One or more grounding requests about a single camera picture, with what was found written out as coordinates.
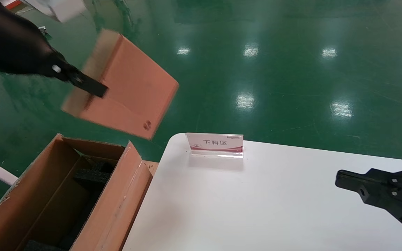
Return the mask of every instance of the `cardboard box lid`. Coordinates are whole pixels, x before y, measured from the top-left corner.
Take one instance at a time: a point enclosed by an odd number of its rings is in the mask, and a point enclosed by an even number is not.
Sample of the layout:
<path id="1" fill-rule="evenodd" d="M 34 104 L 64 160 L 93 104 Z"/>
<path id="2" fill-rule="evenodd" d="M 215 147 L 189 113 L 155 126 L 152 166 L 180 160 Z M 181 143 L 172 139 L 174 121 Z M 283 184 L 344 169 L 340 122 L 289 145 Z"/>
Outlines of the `cardboard box lid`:
<path id="1" fill-rule="evenodd" d="M 178 83 L 117 32 L 102 30 L 83 73 L 105 84 L 105 97 L 74 88 L 62 106 L 73 116 L 105 127 L 153 138 Z"/>

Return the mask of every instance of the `open cardboard box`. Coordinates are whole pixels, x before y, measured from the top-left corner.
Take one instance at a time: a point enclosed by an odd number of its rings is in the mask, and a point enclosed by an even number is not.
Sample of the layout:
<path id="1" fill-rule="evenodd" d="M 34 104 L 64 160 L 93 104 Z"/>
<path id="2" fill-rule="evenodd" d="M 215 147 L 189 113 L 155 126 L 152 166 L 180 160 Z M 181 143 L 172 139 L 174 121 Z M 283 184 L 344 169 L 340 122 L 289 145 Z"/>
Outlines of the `open cardboard box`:
<path id="1" fill-rule="evenodd" d="M 94 193 L 74 175 L 100 161 L 114 171 L 75 232 Z M 59 246 L 71 232 L 72 251 L 121 250 L 156 168 L 131 142 L 125 148 L 56 135 L 0 201 L 0 251 L 22 251 L 29 241 Z"/>

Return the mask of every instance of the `cardboard box flap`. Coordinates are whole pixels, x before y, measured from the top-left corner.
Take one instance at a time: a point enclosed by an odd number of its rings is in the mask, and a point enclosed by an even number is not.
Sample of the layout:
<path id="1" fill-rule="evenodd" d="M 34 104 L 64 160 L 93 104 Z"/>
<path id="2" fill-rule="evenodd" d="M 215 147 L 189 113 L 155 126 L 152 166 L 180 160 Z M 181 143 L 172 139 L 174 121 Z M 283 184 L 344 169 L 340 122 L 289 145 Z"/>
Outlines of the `cardboard box flap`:
<path id="1" fill-rule="evenodd" d="M 151 178 L 129 143 L 71 250 L 120 250 Z"/>
<path id="2" fill-rule="evenodd" d="M 62 110 L 142 138 L 153 138 L 178 83 L 136 45 L 103 30 L 83 73 L 109 90 L 104 98 L 72 91 Z"/>
<path id="3" fill-rule="evenodd" d="M 102 143 L 91 140 L 62 137 L 69 146 L 84 155 L 100 157 L 105 159 L 120 159 L 125 147 L 121 145 Z"/>
<path id="4" fill-rule="evenodd" d="M 79 157 L 62 135 L 56 135 L 24 171 L 0 201 L 0 251 L 21 245 Z"/>
<path id="5" fill-rule="evenodd" d="M 119 38 L 120 36 L 117 32 L 103 29 L 82 72 L 93 79 L 100 79 L 113 55 L 113 49 Z M 78 117 L 85 106 L 88 105 L 90 98 L 91 94 L 88 92 L 80 88 L 74 88 L 63 103 L 62 110 Z"/>

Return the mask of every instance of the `screw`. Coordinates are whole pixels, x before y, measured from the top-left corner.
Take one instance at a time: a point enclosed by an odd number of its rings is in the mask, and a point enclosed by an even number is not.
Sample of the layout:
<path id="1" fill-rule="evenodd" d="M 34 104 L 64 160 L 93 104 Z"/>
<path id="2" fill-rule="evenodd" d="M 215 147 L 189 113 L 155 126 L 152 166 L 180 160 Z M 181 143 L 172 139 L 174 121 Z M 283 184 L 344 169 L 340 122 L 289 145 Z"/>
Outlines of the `screw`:
<path id="1" fill-rule="evenodd" d="M 58 65 L 56 65 L 56 64 L 54 64 L 54 65 L 52 66 L 52 69 L 53 69 L 54 72 L 56 72 L 56 73 L 61 73 L 61 68 L 60 68 Z"/>

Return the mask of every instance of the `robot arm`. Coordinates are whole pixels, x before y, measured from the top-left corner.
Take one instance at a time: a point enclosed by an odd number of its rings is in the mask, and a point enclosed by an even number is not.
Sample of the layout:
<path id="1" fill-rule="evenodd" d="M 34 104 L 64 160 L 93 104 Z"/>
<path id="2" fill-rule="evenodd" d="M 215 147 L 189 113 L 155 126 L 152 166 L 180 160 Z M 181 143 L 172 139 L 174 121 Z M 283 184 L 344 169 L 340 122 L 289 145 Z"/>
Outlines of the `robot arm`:
<path id="1" fill-rule="evenodd" d="M 35 24 L 10 12 L 1 3 L 0 71 L 58 78 L 98 97 L 107 91 L 106 86 L 66 62 Z"/>

